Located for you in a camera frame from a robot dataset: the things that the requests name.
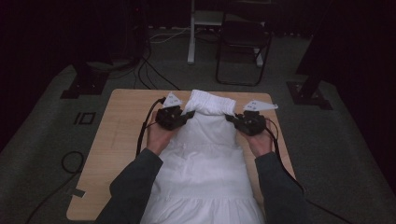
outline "person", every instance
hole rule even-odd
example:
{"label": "person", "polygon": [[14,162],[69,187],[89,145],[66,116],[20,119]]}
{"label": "person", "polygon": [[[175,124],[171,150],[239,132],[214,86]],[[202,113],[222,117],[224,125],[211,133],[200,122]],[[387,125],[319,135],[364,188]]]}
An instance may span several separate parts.
{"label": "person", "polygon": [[[140,223],[163,165],[159,155],[179,130],[163,129],[155,123],[156,113],[152,113],[148,127],[147,146],[111,183],[111,198],[94,223]],[[256,157],[266,223],[311,223],[302,191],[284,172],[272,150],[271,135],[267,131],[254,136],[241,134]]]}

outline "gray carpet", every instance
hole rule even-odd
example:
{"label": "gray carpet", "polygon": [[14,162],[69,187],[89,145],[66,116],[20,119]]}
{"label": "gray carpet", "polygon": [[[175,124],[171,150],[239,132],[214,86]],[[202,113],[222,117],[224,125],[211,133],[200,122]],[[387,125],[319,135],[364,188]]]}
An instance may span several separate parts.
{"label": "gray carpet", "polygon": [[[215,38],[204,33],[199,37]],[[320,84],[320,90],[333,110],[295,105],[290,97],[286,82],[306,79],[295,75],[295,71],[309,40],[290,36],[275,38],[264,79],[257,87],[218,84],[214,75],[216,45],[207,41],[197,40],[195,64],[187,65],[188,44],[186,37],[152,44],[148,61],[182,90],[269,93],[273,102],[279,105],[276,113],[296,177],[307,189],[306,197],[353,223],[396,223],[395,196],[336,88],[326,82]],[[142,78],[149,84],[145,71],[143,67]],[[226,75],[237,77],[255,71],[258,73],[254,65],[240,64]],[[71,176],[62,168],[63,155],[77,150],[88,156],[111,92],[121,88],[145,89],[139,80],[135,82],[134,73],[137,72],[138,67],[134,71],[111,73],[102,95],[81,95],[74,100],[60,99],[76,75],[72,67],[66,67],[52,80],[30,116],[0,154],[0,223],[24,223],[35,207]],[[175,89],[149,67],[148,74],[158,89]],[[95,112],[93,124],[74,124],[80,112]],[[78,157],[69,157],[66,164],[77,167]],[[77,182],[78,177],[54,194],[30,223],[80,223],[67,220],[65,215],[71,200],[66,191]],[[345,223],[314,206],[310,205],[309,211],[313,223]]]}

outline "white cloth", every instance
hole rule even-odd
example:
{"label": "white cloth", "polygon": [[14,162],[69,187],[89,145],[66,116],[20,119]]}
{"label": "white cloth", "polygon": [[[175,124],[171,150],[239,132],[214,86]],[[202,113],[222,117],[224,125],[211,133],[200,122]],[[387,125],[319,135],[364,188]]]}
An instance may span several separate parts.
{"label": "white cloth", "polygon": [[162,152],[141,223],[263,223],[253,198],[236,130],[224,114],[235,101],[193,91],[185,111],[195,110]]}

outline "hand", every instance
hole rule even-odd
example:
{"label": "hand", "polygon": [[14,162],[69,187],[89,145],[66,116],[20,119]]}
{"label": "hand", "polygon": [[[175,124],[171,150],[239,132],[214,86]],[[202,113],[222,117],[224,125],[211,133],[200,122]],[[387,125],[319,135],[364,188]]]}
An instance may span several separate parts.
{"label": "hand", "polygon": [[[271,130],[271,121],[267,119],[265,122],[266,127]],[[266,130],[253,136],[240,133],[247,139],[250,150],[256,158],[272,152],[273,138]]]}
{"label": "hand", "polygon": [[178,129],[173,131],[165,130],[161,125],[155,122],[155,118],[157,117],[157,111],[152,112],[151,122],[148,127],[148,141],[147,141],[147,149],[154,152],[158,156],[161,152],[168,146],[171,138],[178,132]]}

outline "table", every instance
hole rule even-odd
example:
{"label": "table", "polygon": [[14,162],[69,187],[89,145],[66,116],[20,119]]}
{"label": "table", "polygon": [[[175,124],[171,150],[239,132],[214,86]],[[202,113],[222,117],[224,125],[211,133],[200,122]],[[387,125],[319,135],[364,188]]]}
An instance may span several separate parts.
{"label": "table", "polygon": [[[221,26],[223,13],[215,10],[195,10],[195,0],[191,0],[191,27],[190,27],[190,44],[187,64],[195,63],[195,25]],[[256,59],[258,67],[262,67],[262,56]]]}
{"label": "table", "polygon": [[[97,218],[110,199],[110,183],[134,159],[137,138],[149,109],[157,99],[167,96],[168,93],[169,91],[125,89],[112,92],[78,181],[77,189],[85,191],[85,195],[82,198],[73,195],[67,210],[67,218],[70,220],[95,220]],[[190,91],[173,91],[173,93],[183,101],[182,108],[191,95]],[[266,93],[223,91],[210,91],[210,93],[234,99],[236,113],[242,113],[243,106],[253,99],[272,103],[270,95]],[[277,125],[280,155],[286,169],[294,176],[275,110],[262,111],[262,114]],[[254,197],[263,209],[254,156],[246,140],[239,133],[236,137],[244,149]]]}

